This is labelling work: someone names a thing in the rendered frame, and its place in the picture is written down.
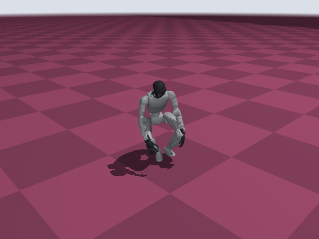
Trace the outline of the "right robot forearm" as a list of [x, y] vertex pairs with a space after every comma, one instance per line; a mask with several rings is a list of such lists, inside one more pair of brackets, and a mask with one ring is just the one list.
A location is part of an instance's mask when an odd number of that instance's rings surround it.
[[148, 137], [147, 137], [148, 132], [147, 132], [147, 129], [146, 129], [146, 124], [143, 123], [142, 117], [139, 117], [138, 123], [139, 123], [139, 128], [141, 129], [141, 135], [142, 135], [144, 141], [146, 141], [148, 139]]

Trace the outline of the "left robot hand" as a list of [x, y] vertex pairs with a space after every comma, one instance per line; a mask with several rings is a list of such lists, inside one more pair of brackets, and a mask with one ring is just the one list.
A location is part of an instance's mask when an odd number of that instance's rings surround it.
[[179, 144], [181, 144], [181, 145], [178, 147], [182, 147], [184, 145], [184, 140], [185, 140], [185, 136], [184, 136], [185, 132], [183, 132], [182, 128], [180, 129], [180, 131], [183, 134], [183, 136], [181, 137], [181, 141], [179, 142]]

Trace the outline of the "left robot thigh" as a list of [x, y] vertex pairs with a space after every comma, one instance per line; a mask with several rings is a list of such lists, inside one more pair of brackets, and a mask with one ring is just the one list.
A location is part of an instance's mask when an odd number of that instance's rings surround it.
[[183, 136], [183, 134], [181, 133], [180, 129], [178, 128], [178, 125], [177, 125], [177, 121], [176, 121], [176, 116], [174, 116], [172, 113], [170, 112], [166, 112], [163, 114], [163, 121], [165, 123], [168, 123], [174, 130], [174, 138], [177, 139], [177, 140], [180, 140], [181, 137]]

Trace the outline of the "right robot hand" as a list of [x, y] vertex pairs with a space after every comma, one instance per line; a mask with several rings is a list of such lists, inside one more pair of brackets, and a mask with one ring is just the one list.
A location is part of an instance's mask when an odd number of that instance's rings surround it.
[[[154, 147], [154, 145], [156, 146], [156, 147], [158, 147], [155, 143], [153, 143], [152, 141], [151, 141], [151, 139], [150, 139], [150, 137], [147, 135], [147, 137], [148, 137], [148, 139], [145, 141], [145, 143], [147, 143], [146, 144], [146, 146], [147, 146], [147, 149], [148, 149], [148, 151], [149, 151], [149, 154], [155, 154], [156, 152], [155, 151], [157, 151], [156, 149], [155, 149], [155, 147]], [[154, 151], [155, 150], [155, 151]], [[154, 153], [153, 153], [153, 152]], [[158, 151], [157, 151], [158, 152]], [[151, 154], [151, 155], [152, 155]]]

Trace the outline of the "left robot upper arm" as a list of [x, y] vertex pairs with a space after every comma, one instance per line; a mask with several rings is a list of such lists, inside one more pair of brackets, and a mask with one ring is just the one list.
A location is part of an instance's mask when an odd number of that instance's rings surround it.
[[173, 115], [174, 116], [178, 116], [180, 115], [179, 114], [179, 111], [178, 111], [178, 102], [177, 102], [177, 99], [176, 99], [176, 96], [174, 94], [173, 91], [167, 91], [167, 95], [168, 95], [168, 98], [171, 99], [170, 102], [171, 102], [171, 105], [173, 107]]

